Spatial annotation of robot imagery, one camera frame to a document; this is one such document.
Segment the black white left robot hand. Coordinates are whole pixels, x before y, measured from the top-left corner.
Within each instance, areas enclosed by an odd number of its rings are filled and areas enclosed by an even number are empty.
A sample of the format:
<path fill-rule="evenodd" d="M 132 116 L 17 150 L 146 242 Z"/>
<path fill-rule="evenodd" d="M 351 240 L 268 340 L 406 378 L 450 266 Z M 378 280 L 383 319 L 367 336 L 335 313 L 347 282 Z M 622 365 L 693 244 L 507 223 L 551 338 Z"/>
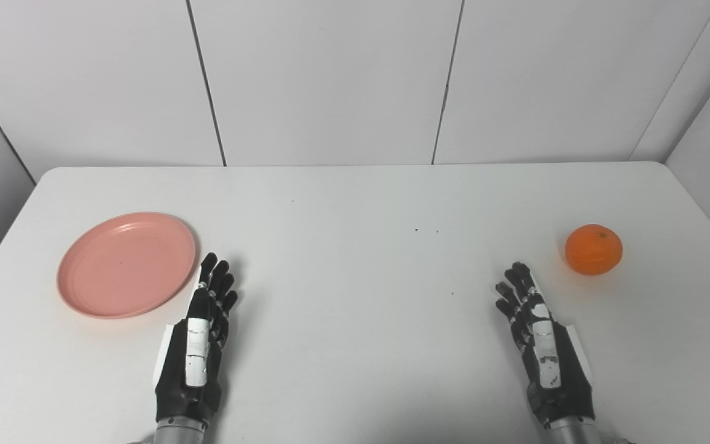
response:
<path fill-rule="evenodd" d="M 223 348 L 229 337 L 229 313 L 239 300 L 231 265 L 208 253 L 185 318 L 168 325 L 161 340 L 154 389 L 156 421 L 185 417 L 208 426 L 219 410 Z"/>

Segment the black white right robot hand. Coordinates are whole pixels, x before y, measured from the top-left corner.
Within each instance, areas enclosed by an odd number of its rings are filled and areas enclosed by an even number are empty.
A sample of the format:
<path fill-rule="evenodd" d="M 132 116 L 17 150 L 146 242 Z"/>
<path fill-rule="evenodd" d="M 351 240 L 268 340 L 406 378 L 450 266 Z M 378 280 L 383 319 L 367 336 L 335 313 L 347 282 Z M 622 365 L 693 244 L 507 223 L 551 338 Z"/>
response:
<path fill-rule="evenodd" d="M 526 264 L 516 261 L 504 276 L 495 304 L 520 352 L 532 413 L 545 428 L 569 417 L 593 421 L 592 386 L 569 329 L 554 318 Z"/>

